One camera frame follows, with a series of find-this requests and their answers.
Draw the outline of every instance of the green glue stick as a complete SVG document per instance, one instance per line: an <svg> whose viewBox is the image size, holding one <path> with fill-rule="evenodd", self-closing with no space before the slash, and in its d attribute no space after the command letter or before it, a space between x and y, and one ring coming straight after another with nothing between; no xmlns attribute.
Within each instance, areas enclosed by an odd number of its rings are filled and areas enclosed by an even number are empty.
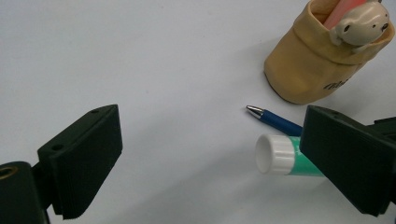
<svg viewBox="0 0 396 224"><path fill-rule="evenodd" d="M313 175L323 173L300 151L300 137L262 135L256 144L256 163L268 175Z"/></svg>

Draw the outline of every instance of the blue pen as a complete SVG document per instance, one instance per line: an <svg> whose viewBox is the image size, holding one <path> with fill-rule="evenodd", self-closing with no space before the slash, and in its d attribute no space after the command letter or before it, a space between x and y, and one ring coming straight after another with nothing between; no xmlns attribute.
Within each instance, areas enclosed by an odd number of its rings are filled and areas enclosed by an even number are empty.
<svg viewBox="0 0 396 224"><path fill-rule="evenodd" d="M281 118L271 111L258 108L257 106L248 105L247 111L250 112L259 121L266 123L288 136L301 136L303 128L291 121Z"/></svg>

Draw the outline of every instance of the screw hole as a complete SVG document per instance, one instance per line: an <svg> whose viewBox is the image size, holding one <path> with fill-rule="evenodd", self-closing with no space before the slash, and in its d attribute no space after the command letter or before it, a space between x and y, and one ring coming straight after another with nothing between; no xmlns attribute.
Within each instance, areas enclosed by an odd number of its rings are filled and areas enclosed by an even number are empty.
<svg viewBox="0 0 396 224"><path fill-rule="evenodd" d="M17 167L4 167L0 169L0 180L1 179L6 179L15 173L17 173L18 168Z"/></svg>
<svg viewBox="0 0 396 224"><path fill-rule="evenodd" d="M58 145L53 146L51 149L54 150L54 151L59 151L62 148L64 148L64 145L58 144Z"/></svg>

